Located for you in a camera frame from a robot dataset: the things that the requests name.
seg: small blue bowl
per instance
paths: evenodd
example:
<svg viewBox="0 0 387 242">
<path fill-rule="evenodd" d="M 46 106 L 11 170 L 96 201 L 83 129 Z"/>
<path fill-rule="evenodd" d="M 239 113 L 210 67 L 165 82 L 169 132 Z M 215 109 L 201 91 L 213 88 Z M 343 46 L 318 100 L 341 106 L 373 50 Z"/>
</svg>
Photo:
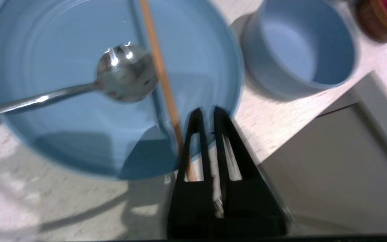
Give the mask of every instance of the small blue bowl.
<svg viewBox="0 0 387 242">
<path fill-rule="evenodd" d="M 324 0 L 264 0 L 242 48 L 253 81 L 289 99 L 340 86 L 356 62 L 348 27 Z"/>
</svg>

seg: speckled countertop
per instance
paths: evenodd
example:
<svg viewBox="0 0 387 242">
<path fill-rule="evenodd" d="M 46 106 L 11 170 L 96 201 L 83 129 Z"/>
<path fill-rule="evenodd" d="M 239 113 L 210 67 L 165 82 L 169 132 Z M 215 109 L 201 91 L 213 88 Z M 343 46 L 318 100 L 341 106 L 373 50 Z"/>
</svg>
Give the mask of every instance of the speckled countertop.
<svg viewBox="0 0 387 242">
<path fill-rule="evenodd" d="M 235 30 L 260 0 L 213 0 Z M 263 161 L 371 71 L 387 88 L 387 44 L 368 40 L 344 1 L 338 6 L 358 39 L 359 63 L 341 87 L 291 102 L 244 87 L 235 117 Z M 0 125 L 0 241 L 79 241 L 164 237 L 170 176 L 108 182 L 68 172 L 36 155 Z"/>
</svg>

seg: large blue bowl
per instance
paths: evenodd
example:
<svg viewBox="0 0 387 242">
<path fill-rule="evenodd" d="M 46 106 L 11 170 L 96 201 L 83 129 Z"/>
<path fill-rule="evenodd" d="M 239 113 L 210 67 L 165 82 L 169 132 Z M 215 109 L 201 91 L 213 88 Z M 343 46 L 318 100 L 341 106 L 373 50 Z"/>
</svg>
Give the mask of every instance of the large blue bowl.
<svg viewBox="0 0 387 242">
<path fill-rule="evenodd" d="M 181 126 L 198 107 L 206 121 L 214 105 L 234 114 L 244 67 L 223 18 L 207 0 L 149 4 Z M 149 48 L 138 0 L 1 0 L 0 103 L 91 82 L 102 54 L 127 42 Z M 177 168 L 160 87 L 137 103 L 90 92 L 2 119 L 25 144 L 83 173 L 140 179 Z"/>
<path fill-rule="evenodd" d="M 264 0 L 242 48 L 257 86 L 289 99 L 343 84 L 356 62 L 348 27 L 324 0 Z"/>
</svg>

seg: metal spoon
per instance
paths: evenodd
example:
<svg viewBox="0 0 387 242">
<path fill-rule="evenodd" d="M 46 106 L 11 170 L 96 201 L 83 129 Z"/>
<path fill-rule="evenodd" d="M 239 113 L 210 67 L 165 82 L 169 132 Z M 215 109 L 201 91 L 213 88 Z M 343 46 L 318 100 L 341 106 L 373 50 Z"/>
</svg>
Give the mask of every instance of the metal spoon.
<svg viewBox="0 0 387 242">
<path fill-rule="evenodd" d="M 152 56 L 142 48 L 128 43 L 104 53 L 98 62 L 94 82 L 0 104 L 0 114 L 97 89 L 117 101 L 135 102 L 149 95 L 157 83 Z"/>
</svg>

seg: wooden chopstick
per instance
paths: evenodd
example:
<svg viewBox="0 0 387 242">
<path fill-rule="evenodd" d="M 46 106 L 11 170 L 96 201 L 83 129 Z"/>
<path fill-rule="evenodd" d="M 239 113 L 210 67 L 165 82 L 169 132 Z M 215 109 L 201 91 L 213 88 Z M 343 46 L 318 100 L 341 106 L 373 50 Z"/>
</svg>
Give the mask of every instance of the wooden chopstick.
<svg viewBox="0 0 387 242">
<path fill-rule="evenodd" d="M 140 4 L 141 9 L 143 11 L 144 22 L 146 24 L 147 35 L 149 36 L 149 42 L 152 46 L 153 63 L 155 65 L 157 76 L 161 81 L 168 113 L 172 122 L 172 126 L 174 128 L 175 138 L 177 139 L 178 155 L 181 155 L 181 152 L 183 150 L 183 135 L 181 133 L 180 119 L 178 117 L 177 107 L 174 103 L 174 98 L 171 92 L 171 85 L 169 83 L 168 74 L 166 72 L 164 60 L 159 47 L 158 37 L 152 19 L 152 12 L 150 11 L 149 3 L 147 2 L 147 0 L 140 0 Z M 190 162 L 188 167 L 187 178 L 189 181 L 195 181 L 197 179 L 195 170 L 190 165 Z"/>
</svg>

